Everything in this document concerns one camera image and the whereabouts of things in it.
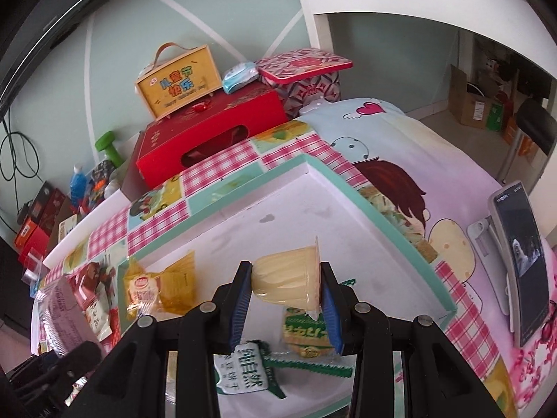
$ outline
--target blue wet wipes package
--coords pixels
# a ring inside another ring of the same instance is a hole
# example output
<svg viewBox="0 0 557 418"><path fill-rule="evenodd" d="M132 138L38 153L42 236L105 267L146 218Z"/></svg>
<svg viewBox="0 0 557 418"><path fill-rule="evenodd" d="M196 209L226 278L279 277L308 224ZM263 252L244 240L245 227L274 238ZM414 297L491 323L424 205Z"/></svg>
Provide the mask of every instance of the blue wet wipes package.
<svg viewBox="0 0 557 418"><path fill-rule="evenodd" d="M222 79L222 89L227 94L232 94L259 76L255 63L240 63L226 71Z"/></svg>

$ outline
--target white wall stripe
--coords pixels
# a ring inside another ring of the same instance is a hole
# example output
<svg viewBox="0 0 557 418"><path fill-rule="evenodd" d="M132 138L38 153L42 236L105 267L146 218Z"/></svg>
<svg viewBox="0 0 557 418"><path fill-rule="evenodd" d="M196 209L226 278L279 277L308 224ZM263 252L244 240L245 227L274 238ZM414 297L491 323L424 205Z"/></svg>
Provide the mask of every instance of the white wall stripe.
<svg viewBox="0 0 557 418"><path fill-rule="evenodd" d="M93 151L95 165L100 163L99 153L95 149L95 132L93 131L93 113L91 112L91 41L93 40L93 23L95 13L87 20L87 34L85 35L85 60L83 72L83 85L85 92L85 117L87 118L87 131L89 132L89 143Z"/></svg>
<svg viewBox="0 0 557 418"><path fill-rule="evenodd" d="M230 53L236 60L240 62L246 62L247 59L242 55L238 50L236 50L226 39L224 39L220 34L218 34L215 30L213 30L209 25L207 25L203 20L199 17L192 14L188 11L184 6L180 5L180 3L174 0L159 0L169 8L174 9L178 14L184 16L188 19L191 23L193 23L197 28L199 28L202 32L204 32L208 37L210 37L213 41L219 44L223 49Z"/></svg>
<svg viewBox="0 0 557 418"><path fill-rule="evenodd" d="M271 56L275 50L277 49L277 47L280 45L280 43L284 40L284 38L286 38L286 36L288 35L289 32L292 31L292 29L294 28L294 25L296 25L298 23L298 21L302 18L303 15L303 11L302 9L300 9L296 15L294 17L292 17L292 19L290 19L290 22L288 22L286 24L286 26L282 29L282 31L278 34L277 38L273 41L273 43L271 44L271 47L269 47L267 49L267 51L265 52L265 54L263 55L263 57L269 57Z"/></svg>

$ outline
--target blue bottle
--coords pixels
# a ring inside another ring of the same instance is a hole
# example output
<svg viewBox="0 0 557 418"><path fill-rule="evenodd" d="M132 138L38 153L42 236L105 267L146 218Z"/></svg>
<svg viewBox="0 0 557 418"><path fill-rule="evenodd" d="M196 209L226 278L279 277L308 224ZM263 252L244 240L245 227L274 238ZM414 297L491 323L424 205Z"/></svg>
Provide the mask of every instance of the blue bottle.
<svg viewBox="0 0 557 418"><path fill-rule="evenodd" d="M70 180L70 200L75 208L78 208L83 197L85 196L85 188L87 187L87 178L78 165L73 167L73 176Z"/></svg>

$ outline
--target power cord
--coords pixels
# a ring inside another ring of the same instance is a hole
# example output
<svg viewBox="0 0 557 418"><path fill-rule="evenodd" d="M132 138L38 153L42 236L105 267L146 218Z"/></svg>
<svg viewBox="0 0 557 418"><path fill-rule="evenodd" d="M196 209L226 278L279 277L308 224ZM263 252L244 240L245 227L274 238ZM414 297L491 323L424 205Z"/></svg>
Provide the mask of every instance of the power cord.
<svg viewBox="0 0 557 418"><path fill-rule="evenodd" d="M6 141L8 141L10 157L12 159L12 168L11 168L11 172L7 175L4 171L4 167L3 167L2 162L0 160L0 173L2 174L2 177L4 178L4 180L6 182L13 181L13 188L14 188L14 192L15 192L15 196L16 196L17 213L19 213L21 208L19 207L19 195L18 195L18 192L17 192L17 174L16 173L19 173L21 176L23 176L26 179L37 178L41 182L44 182L44 181L38 175L38 171L39 171L39 168L40 168L40 161L39 161L37 149L34 147L33 142L30 140L30 138L27 135L25 135L23 132L20 132L19 130L14 130L12 132L12 122L11 122L11 118L10 118L10 108L8 108L8 122L6 123L6 118L4 118L2 120L2 124L4 125L4 130L6 131L6 135L5 135L4 139L2 140L2 142L0 143L0 159L2 158L2 150L4 149L5 143L6 143ZM14 143L13 143L13 139L14 139L15 136L19 136L19 138L21 139L21 144L23 146L23 154L25 156L25 163L27 164L27 166L31 170L31 174L27 174L27 173L24 173L23 171L21 171L21 168L17 164L17 152L16 152L16 148L15 148ZM35 157L35 160L36 160L36 163L37 163L36 168L33 168L31 166L31 164L29 163L29 158L27 156L26 144L28 144L31 147L31 149L33 150L33 154L34 154L34 157ZM17 234L17 231L15 231L4 220L4 218L1 215L0 215L0 220L2 220L2 222L12 232Z"/></svg>

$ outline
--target red heart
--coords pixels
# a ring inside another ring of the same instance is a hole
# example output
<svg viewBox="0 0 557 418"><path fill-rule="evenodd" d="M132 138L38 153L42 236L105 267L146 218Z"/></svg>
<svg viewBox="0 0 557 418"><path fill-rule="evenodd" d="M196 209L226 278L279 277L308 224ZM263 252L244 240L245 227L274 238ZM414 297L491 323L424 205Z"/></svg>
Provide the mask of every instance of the red heart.
<svg viewBox="0 0 557 418"><path fill-rule="evenodd" d="M366 102L363 107L359 107L357 113L360 115L375 115L377 113L386 113L385 110L381 108L381 105L374 102Z"/></svg>

